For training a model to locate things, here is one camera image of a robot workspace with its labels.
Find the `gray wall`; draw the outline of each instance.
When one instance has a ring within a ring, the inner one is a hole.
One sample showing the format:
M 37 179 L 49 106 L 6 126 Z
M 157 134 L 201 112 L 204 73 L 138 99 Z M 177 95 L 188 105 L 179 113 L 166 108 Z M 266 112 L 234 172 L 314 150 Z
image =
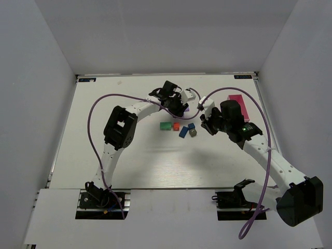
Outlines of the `gray wall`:
M 259 70 L 297 0 L 36 0 L 75 74 Z
M 332 248 L 332 2 L 294 8 L 259 74 L 286 158 L 324 183 L 315 217 L 324 248 Z
M 20 248 L 75 76 L 33 0 L 0 2 L 0 247 Z

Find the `purple cable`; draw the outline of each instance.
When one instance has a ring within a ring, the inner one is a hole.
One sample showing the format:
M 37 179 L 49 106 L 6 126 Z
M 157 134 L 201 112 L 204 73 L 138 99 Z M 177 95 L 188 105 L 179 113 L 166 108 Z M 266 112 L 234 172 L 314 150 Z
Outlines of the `purple cable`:
M 195 89 L 190 88 L 190 90 L 193 90 L 193 91 L 197 94 L 198 98 L 201 99 L 199 93 L 198 93 Z M 96 150 L 96 148 L 95 148 L 95 146 L 94 146 L 94 143 L 93 143 L 93 141 L 92 141 L 92 137 L 91 137 L 91 131 L 90 131 L 90 123 L 91 123 L 91 116 L 92 116 L 93 109 L 95 108 L 95 106 L 97 105 L 97 103 L 98 103 L 100 100 L 102 100 L 102 99 L 104 99 L 104 98 L 106 98 L 106 97 L 110 97 L 110 96 L 120 96 L 120 97 L 125 97 L 125 98 L 129 98 L 129 99 L 133 99 L 133 100 L 140 100 L 140 101 L 143 101 L 143 102 L 153 103 L 153 104 L 155 104 L 155 105 L 158 105 L 161 109 L 163 109 L 163 110 L 165 110 L 166 112 L 168 112 L 168 113 L 169 113 L 170 115 L 172 115 L 174 118 L 179 118 L 179 119 L 183 119 L 183 120 L 189 120 L 189 119 L 193 119 L 193 118 L 195 118 L 195 117 L 198 115 L 199 111 L 197 111 L 197 113 L 196 113 L 194 116 L 190 117 L 190 118 L 177 117 L 177 116 L 171 114 L 171 113 L 170 113 L 165 107 L 163 107 L 161 104 L 159 104 L 159 103 L 157 103 L 157 102 L 154 102 L 154 101 L 151 101 L 151 100 L 148 101 L 148 100 L 146 100 L 146 99 L 141 99 L 141 98 L 132 97 L 132 96 L 124 95 L 124 94 L 117 94 L 117 93 L 111 93 L 111 94 L 107 94 L 107 95 L 101 96 L 99 99 L 97 99 L 97 100 L 93 103 L 93 105 L 92 105 L 92 107 L 91 107 L 91 109 L 90 109 L 89 116 L 88 116 L 88 138 L 89 138 L 89 142 L 90 142 L 90 144 L 91 144 L 91 147 L 92 147 L 92 149 L 93 149 L 95 155 L 97 156 L 97 159 L 98 159 L 98 162 L 99 162 L 99 166 L 100 166 L 100 169 L 101 169 L 101 173 L 102 173 L 102 180 L 103 180 L 103 183 L 104 183 L 105 187 L 108 189 L 108 191 L 111 192 L 111 193 L 115 196 L 115 198 L 117 199 L 117 201 L 118 201 L 118 203 L 119 203 L 119 206 L 120 206 L 120 209 L 121 209 L 122 218 L 125 219 L 125 213 L 123 212 L 123 207 L 122 207 L 122 205 L 121 205 L 121 202 L 120 202 L 118 196 L 116 195 L 116 193 L 115 193 L 113 190 L 111 190 L 110 187 L 108 187 L 108 185 L 107 185 L 107 183 L 106 183 L 105 176 L 104 176 L 104 172 L 103 172 L 103 169 L 104 169 L 104 168 L 103 168 L 102 160 L 101 160 L 101 158 L 100 158 L 100 156 L 99 156 L 99 154 L 98 154 L 98 152 L 97 152 L 97 150 Z
M 207 95 L 206 98 L 203 100 L 203 102 L 200 105 L 203 105 L 205 100 L 207 100 L 211 95 L 213 95 L 216 92 L 222 91 L 222 90 L 237 90 L 237 91 L 240 91 L 240 92 L 244 93 L 245 95 L 247 95 L 255 103 L 255 105 L 257 106 L 257 108 L 258 108 L 258 110 L 259 110 L 259 112 L 260 112 L 260 114 L 261 114 L 261 116 L 264 120 L 264 124 L 265 124 L 266 131 L 267 131 L 267 136 L 268 136 L 268 146 L 271 147 L 271 134 L 270 134 L 268 122 L 265 118 L 265 115 L 264 115 L 262 109 L 260 108 L 260 106 L 258 105 L 257 101 L 246 91 L 244 91 L 240 88 L 236 88 L 236 87 L 219 88 L 219 89 L 214 90 L 213 92 L 211 92 L 209 95 Z M 263 202 L 263 198 L 264 198 L 264 195 L 265 195 L 265 192 L 266 192 L 266 188 L 268 186 L 270 166 L 271 166 L 271 150 L 268 150 L 268 164 L 267 164 L 267 167 L 266 167 L 266 175 L 265 175 L 265 181 L 264 181 L 263 189 L 261 191 L 260 198 L 259 198 L 259 201 L 257 203 L 257 207 L 256 207 L 256 210 L 255 210 L 253 216 L 244 224 L 244 226 L 240 230 L 240 233 L 239 233 L 239 239 L 240 240 L 242 240 L 247 235 L 247 233 L 249 232 L 251 226 L 253 225 L 257 215 L 260 214 L 261 212 L 265 212 L 265 211 L 269 210 L 269 209 L 266 209 L 266 210 L 263 211 L 263 206 L 261 205 L 261 203 Z

